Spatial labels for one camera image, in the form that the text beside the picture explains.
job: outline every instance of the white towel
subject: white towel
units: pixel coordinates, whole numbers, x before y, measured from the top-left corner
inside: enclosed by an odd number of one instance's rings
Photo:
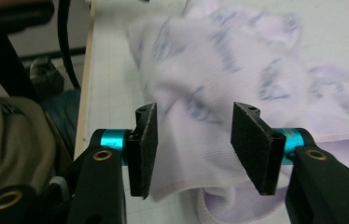
[[[317,142],[342,143],[349,140],[349,73],[300,60],[297,16],[220,6],[188,1],[183,18],[148,16],[129,27],[146,97],[159,110],[150,192],[160,200],[205,188],[202,223],[261,221],[286,211],[291,169],[284,168],[277,196],[260,199],[230,144],[233,102],[258,107],[273,128],[303,127]]]

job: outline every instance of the white table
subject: white table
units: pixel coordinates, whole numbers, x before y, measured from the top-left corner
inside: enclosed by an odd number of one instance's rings
[[[301,56],[306,62],[323,61],[349,70],[349,0],[239,0],[271,12],[293,12],[301,17]],[[180,15],[186,0],[92,0],[77,128],[78,156],[96,129],[132,129],[134,110],[144,97],[138,72],[128,49],[126,28],[135,18],[154,12]],[[198,223],[194,196],[176,194],[154,203],[129,194],[124,168],[128,223]]]

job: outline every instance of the beige fabric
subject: beige fabric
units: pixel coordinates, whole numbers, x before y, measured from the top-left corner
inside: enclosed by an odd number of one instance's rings
[[[20,113],[4,114],[0,106],[0,188],[27,184],[40,192],[54,175],[54,136],[41,107],[23,98],[0,99]]]

